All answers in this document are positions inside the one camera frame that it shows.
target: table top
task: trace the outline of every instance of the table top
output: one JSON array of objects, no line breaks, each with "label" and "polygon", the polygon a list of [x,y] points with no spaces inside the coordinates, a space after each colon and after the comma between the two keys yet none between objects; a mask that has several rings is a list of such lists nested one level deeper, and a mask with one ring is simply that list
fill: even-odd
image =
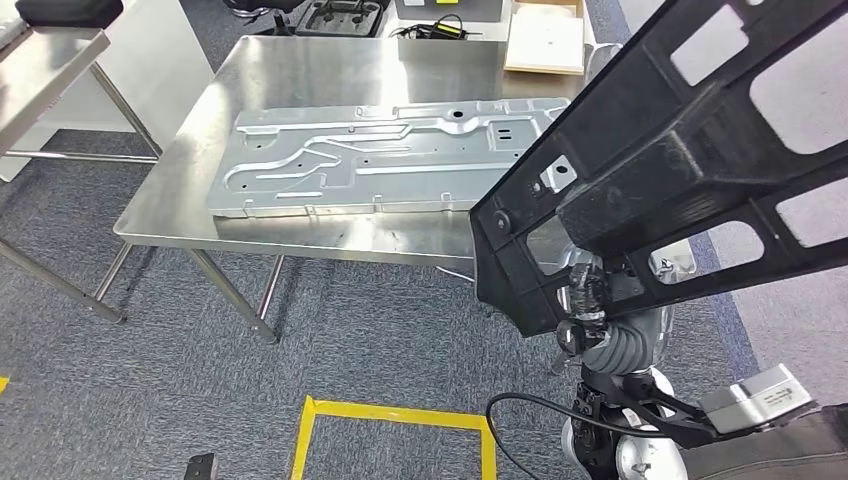
[{"label": "table top", "polygon": [[243,37],[115,233],[140,245],[470,267],[465,212],[223,219],[206,194],[242,110],[573,98],[582,88],[582,77],[503,72],[505,53],[502,42]]},{"label": "table top", "polygon": [[34,28],[0,52],[0,153],[9,150],[97,59],[102,30]]}]

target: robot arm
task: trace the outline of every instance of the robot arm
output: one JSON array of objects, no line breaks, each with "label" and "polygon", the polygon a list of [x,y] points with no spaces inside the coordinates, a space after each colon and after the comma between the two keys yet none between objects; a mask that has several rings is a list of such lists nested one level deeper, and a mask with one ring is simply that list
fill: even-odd
[{"label": "robot arm", "polygon": [[[690,84],[671,56],[719,9],[748,45]],[[657,386],[666,306],[848,264],[848,239],[805,246],[777,205],[848,176],[848,142],[801,155],[754,106],[757,76],[845,15],[842,0],[666,1],[470,212],[477,296],[525,336],[557,332],[583,362],[575,410],[656,429],[693,448],[748,435],[812,405],[782,366],[685,404]],[[569,172],[552,188],[546,172]],[[544,273],[528,237],[556,217],[569,242]],[[729,221],[759,236],[759,260],[685,282],[652,252]],[[593,478],[618,478],[627,436],[572,422],[574,454]]]}]

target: table leg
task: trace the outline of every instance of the table leg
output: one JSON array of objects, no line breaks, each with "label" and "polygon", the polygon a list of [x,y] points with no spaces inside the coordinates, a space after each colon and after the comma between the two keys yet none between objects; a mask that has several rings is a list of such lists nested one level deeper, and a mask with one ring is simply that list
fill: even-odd
[{"label": "table leg", "polygon": [[132,245],[129,243],[124,243],[121,246],[121,249],[118,251],[118,255],[115,256],[114,260],[112,260],[112,265],[109,265],[109,270],[106,271],[106,275],[103,277],[103,280],[97,287],[97,291],[94,293],[95,300],[99,302],[106,296],[106,292],[109,291],[109,287],[112,286],[112,282],[114,282],[115,277],[118,276],[118,270],[124,266],[124,262],[127,261],[127,257],[130,255],[131,251]]},{"label": "table leg", "polygon": [[94,313],[106,320],[111,320],[115,323],[123,321],[124,317],[120,313],[107,307],[102,302],[91,298],[90,295],[71,285],[68,281],[31,259],[17,248],[9,245],[2,238],[0,238],[0,255],[8,258],[12,263],[31,273],[39,280],[53,286],[65,295],[90,308]]},{"label": "table leg", "polygon": [[274,259],[274,266],[271,267],[271,274],[268,275],[268,282],[265,284],[265,291],[262,293],[262,300],[259,301],[259,309],[257,314],[263,322],[268,315],[268,307],[271,305],[271,297],[274,296],[274,289],[277,287],[277,281],[280,279],[280,272],[283,270],[284,255],[277,255]]},{"label": "table leg", "polygon": [[235,285],[224,275],[224,273],[215,265],[215,262],[209,257],[209,254],[204,250],[187,250],[191,258],[200,266],[203,273],[209,277],[209,280],[218,287],[219,290],[227,297],[227,300],[236,307],[236,310],[247,320],[251,330],[259,333],[262,338],[268,343],[276,343],[277,336],[265,322],[256,314],[253,308],[247,303],[241,293],[236,289]]},{"label": "table leg", "polygon": [[112,83],[112,80],[109,79],[109,76],[106,75],[106,72],[103,71],[103,68],[100,67],[100,64],[94,62],[90,67],[91,74],[94,75],[94,79],[97,80],[97,83],[103,87],[103,91],[106,92],[106,95],[109,95],[109,98],[118,107],[118,110],[121,111],[121,114],[124,115],[124,118],[130,122],[130,125],[141,135],[141,138],[150,146],[150,149],[153,153],[156,154],[157,157],[162,155],[162,147],[156,143],[156,140],[153,139],[153,136],[150,135],[150,131],[147,130],[147,127],[144,126],[144,123],[138,118],[138,115],[135,114],[135,111],[130,106],[129,102],[121,95],[121,92],[118,91],[118,88]]}]

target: floor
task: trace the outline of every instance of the floor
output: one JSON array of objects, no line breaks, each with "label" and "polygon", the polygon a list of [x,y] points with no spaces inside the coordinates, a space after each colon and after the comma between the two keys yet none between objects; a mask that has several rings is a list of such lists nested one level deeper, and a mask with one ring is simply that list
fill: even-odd
[{"label": "floor", "polygon": [[[217,68],[245,29],[219,2],[182,4]],[[68,131],[48,148],[145,153],[129,135]],[[0,236],[91,290],[120,246],[111,227],[146,172],[34,161],[0,186]],[[709,260],[710,248],[696,249]],[[272,259],[213,256],[255,302]],[[252,335],[179,250],[133,251],[107,297],[128,314],[122,325],[6,261],[0,298],[0,376],[10,378],[0,394],[2,478],[181,478],[190,456],[209,451],[221,478],[281,478],[306,395],[479,414],[504,391],[567,403],[576,383],[576,371],[548,373],[551,336],[522,339],[470,284],[432,268],[287,258],[269,314],[276,346]],[[748,368],[745,343],[719,334],[734,328],[721,305],[677,309],[660,367],[684,399]],[[496,421],[520,460],[546,478],[577,478],[560,452],[561,417],[507,404]],[[500,454],[497,468],[499,478],[525,478]],[[473,432],[318,418],[304,478],[479,476]]]},{"label": "floor", "polygon": [[[662,0],[620,0],[622,11],[631,31],[636,31],[663,3]],[[848,22],[841,22],[841,38],[848,36]],[[846,55],[841,43],[835,42],[819,48],[819,54],[844,67]],[[795,71],[805,87],[818,88],[815,79],[805,78],[805,69]],[[812,76],[821,73],[811,69]],[[787,83],[791,78],[784,78]],[[825,90],[814,90],[814,94],[825,95]],[[844,110],[846,99],[839,95]],[[815,138],[827,128],[819,123],[799,124],[793,128],[796,134]],[[834,121],[834,125],[845,125]],[[812,235],[830,235],[840,238],[848,233],[848,182],[839,182],[820,196],[799,200],[790,223],[797,232]],[[725,225],[709,232],[717,259],[723,267],[745,263],[757,251],[758,240],[746,235],[738,225]],[[843,372],[848,370],[848,354],[845,353],[845,337],[848,335],[848,268],[839,268],[815,275],[761,285],[733,292],[735,308],[729,315],[738,312],[744,329],[761,368],[785,363],[801,379],[820,403],[825,405],[848,401],[848,379]]]}]

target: black cable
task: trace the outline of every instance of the black cable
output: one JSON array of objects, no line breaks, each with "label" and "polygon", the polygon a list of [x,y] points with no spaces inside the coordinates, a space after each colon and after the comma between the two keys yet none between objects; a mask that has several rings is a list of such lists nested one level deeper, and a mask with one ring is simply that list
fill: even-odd
[{"label": "black cable", "polygon": [[527,393],[507,392],[507,393],[501,393],[499,395],[495,395],[494,397],[491,398],[491,400],[489,400],[489,403],[486,404],[486,423],[489,424],[489,431],[492,432],[492,438],[495,439],[495,443],[498,444],[498,447],[501,449],[501,451],[504,453],[504,455],[506,455],[506,458],[508,458],[509,461],[514,463],[515,466],[520,468],[524,473],[529,475],[530,478],[532,478],[533,480],[541,480],[541,478],[536,476],[536,474],[531,472],[527,467],[522,465],[521,462],[514,459],[512,457],[512,455],[509,454],[509,452],[504,447],[503,442],[501,442],[501,439],[498,436],[498,432],[495,431],[495,424],[492,421],[492,407],[494,407],[495,404],[500,402],[501,400],[525,400],[525,401],[528,401],[528,402],[531,402],[531,403],[535,403],[537,405],[541,405],[545,408],[549,408],[549,409],[551,409],[555,412],[559,412],[563,415],[566,415],[566,416],[569,416],[569,417],[572,417],[572,418],[576,418],[577,420],[580,420],[582,422],[586,422],[586,423],[589,423],[589,424],[592,424],[592,425],[595,425],[595,426],[598,426],[598,427],[601,427],[601,428],[606,428],[607,430],[617,432],[617,433],[621,433],[623,435],[630,435],[631,437],[668,438],[666,435],[664,435],[661,432],[652,432],[652,431],[645,431],[645,430],[637,430],[635,428],[621,427],[621,426],[614,425],[614,424],[609,423],[609,422],[605,422],[603,420],[598,420],[596,418],[592,418],[588,415],[584,415],[580,412],[572,410],[572,409],[565,407],[563,405],[560,405],[558,403],[554,403],[554,402],[552,402],[550,400],[546,400],[542,397],[537,397],[535,395],[530,395],[530,394],[527,394]]},{"label": "black cable", "polygon": [[462,18],[460,18],[459,15],[457,15],[455,13],[449,13],[447,15],[442,15],[442,18],[436,20],[436,22],[433,24],[432,30],[430,30],[430,33],[427,35],[427,39],[429,40],[433,36],[433,31],[436,29],[436,27],[438,27],[439,25],[442,24],[442,20],[445,20],[445,19],[450,18],[450,17],[455,18],[459,22],[459,32],[460,32],[460,35],[462,35],[462,31],[465,30],[464,28],[462,28]]}]

